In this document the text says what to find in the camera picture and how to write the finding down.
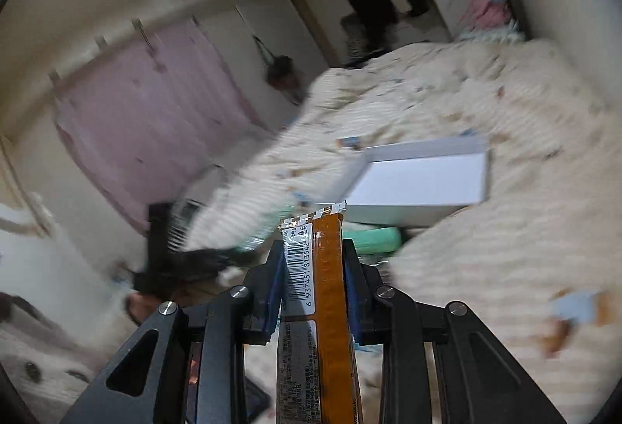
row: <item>snack package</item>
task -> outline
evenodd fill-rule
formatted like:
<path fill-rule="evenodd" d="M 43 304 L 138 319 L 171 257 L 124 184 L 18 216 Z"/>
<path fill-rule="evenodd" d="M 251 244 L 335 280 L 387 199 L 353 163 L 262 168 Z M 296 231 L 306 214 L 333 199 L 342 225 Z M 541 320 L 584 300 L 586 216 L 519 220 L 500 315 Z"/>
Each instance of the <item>snack package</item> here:
<path fill-rule="evenodd" d="M 345 202 L 285 220 L 278 349 L 279 424 L 362 421 L 341 261 Z"/>

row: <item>open box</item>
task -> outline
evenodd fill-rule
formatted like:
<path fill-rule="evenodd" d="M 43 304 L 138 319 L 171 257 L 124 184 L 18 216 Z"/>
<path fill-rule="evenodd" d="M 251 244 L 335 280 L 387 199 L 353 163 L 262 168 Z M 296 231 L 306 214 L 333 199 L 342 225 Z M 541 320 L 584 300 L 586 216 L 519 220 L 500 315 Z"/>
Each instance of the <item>open box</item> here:
<path fill-rule="evenodd" d="M 350 222 L 428 227 L 486 199 L 487 153 L 480 136 L 369 147 L 316 204 L 345 200 Z"/>

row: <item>cream comforter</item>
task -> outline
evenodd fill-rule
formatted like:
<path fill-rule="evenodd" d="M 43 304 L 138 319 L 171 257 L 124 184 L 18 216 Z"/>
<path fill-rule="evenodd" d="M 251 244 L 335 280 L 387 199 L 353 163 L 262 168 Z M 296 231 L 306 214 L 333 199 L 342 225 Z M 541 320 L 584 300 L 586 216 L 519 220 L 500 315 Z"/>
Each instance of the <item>cream comforter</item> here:
<path fill-rule="evenodd" d="M 355 157 L 338 138 L 387 144 L 469 129 L 491 141 L 489 200 L 403 246 L 394 283 L 424 303 L 468 303 L 568 422 L 587 422 L 622 375 L 622 322 L 579 327 L 554 359 L 536 337 L 555 292 L 622 283 L 622 125 L 548 42 L 415 44 L 363 70 L 327 71 L 298 122 L 201 212 L 188 248 L 234 245 L 291 189 L 326 190 Z M 358 356 L 373 422 L 379 359 Z M 247 371 L 269 388 L 274 364 L 263 347 L 247 350 Z"/>

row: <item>green object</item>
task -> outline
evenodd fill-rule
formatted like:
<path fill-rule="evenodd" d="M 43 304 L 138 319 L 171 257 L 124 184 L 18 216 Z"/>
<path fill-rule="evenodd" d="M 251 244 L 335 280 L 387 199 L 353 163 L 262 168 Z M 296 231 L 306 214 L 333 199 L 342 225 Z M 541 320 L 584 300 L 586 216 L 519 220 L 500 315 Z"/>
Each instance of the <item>green object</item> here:
<path fill-rule="evenodd" d="M 402 246 L 397 227 L 383 227 L 366 231 L 344 231 L 344 240 L 352 240 L 357 255 L 395 252 Z"/>

